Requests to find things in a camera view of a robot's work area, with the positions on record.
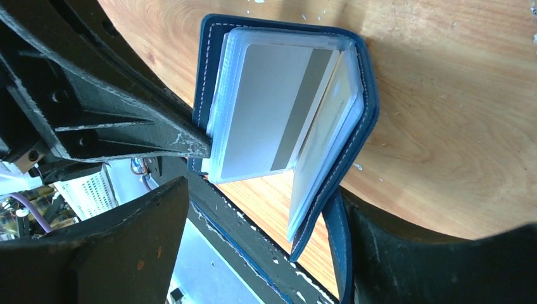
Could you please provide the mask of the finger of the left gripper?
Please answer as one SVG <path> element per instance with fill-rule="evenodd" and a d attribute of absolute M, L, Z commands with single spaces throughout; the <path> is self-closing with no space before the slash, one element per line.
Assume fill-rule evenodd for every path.
<path fill-rule="evenodd" d="M 206 157 L 211 141 L 97 1 L 1 2 L 1 159 Z"/>

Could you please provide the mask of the dark blue card holder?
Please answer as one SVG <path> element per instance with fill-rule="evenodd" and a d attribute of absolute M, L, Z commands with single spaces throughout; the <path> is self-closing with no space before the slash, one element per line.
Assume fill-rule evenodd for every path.
<path fill-rule="evenodd" d="M 293 172 L 287 240 L 296 261 L 323 217 L 339 300 L 353 301 L 339 185 L 380 102 L 365 40 L 337 27 L 222 14 L 201 23 L 193 123 L 211 140 L 190 171 L 223 184 Z"/>

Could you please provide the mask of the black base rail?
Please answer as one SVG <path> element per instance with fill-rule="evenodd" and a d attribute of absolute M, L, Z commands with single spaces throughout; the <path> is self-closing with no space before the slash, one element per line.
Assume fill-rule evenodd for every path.
<path fill-rule="evenodd" d="M 193 303 L 338 303 L 336 297 L 286 253 L 239 207 L 184 158 L 159 156 L 159 184 L 188 180 L 189 211 L 174 276 Z"/>

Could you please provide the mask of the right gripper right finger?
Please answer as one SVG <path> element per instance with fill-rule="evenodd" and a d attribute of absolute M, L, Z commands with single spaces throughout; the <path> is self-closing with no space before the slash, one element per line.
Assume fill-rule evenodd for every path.
<path fill-rule="evenodd" d="M 344 303 L 535 303 L 536 224 L 476 240 L 426 229 L 341 191 Z"/>

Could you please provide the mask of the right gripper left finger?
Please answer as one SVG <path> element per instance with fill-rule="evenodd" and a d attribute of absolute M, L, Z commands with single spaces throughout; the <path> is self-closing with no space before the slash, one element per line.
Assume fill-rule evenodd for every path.
<path fill-rule="evenodd" d="M 165 303 L 189 209 L 178 177 L 39 239 L 1 243 L 2 303 Z"/>

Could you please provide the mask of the white card in holder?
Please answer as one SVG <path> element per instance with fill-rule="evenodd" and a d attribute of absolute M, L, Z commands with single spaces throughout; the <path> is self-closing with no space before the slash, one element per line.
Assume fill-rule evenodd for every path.
<path fill-rule="evenodd" d="M 220 182 L 274 174 L 289 167 L 312 106 L 320 100 L 340 52 L 251 44 L 246 48 Z"/>

